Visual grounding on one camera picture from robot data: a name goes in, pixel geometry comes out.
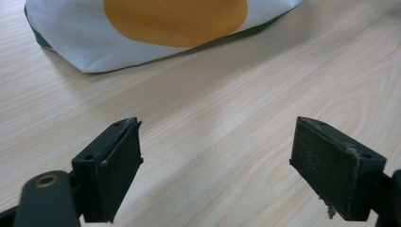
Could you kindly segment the white cloth with orange circle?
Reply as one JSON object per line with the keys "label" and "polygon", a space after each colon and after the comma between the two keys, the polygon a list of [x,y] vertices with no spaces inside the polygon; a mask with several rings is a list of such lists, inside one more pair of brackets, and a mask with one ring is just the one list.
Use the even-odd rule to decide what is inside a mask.
{"label": "white cloth with orange circle", "polygon": [[154,61],[260,26],[304,0],[26,0],[37,43],[84,73]]}

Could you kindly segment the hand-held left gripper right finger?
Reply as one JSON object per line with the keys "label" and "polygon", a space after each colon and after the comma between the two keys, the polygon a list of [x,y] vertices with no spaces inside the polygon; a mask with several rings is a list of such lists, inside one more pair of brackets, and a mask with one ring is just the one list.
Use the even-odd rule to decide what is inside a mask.
{"label": "hand-held left gripper right finger", "polygon": [[316,119],[299,116],[289,163],[342,218],[365,221],[370,189],[387,159]]}

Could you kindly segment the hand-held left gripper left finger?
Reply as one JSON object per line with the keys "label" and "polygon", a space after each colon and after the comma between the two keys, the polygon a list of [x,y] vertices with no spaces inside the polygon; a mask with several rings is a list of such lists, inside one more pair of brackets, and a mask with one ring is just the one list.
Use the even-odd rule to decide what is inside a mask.
{"label": "hand-held left gripper left finger", "polygon": [[79,211],[86,222],[113,222],[143,163],[136,117],[112,123],[73,160],[80,188]]}

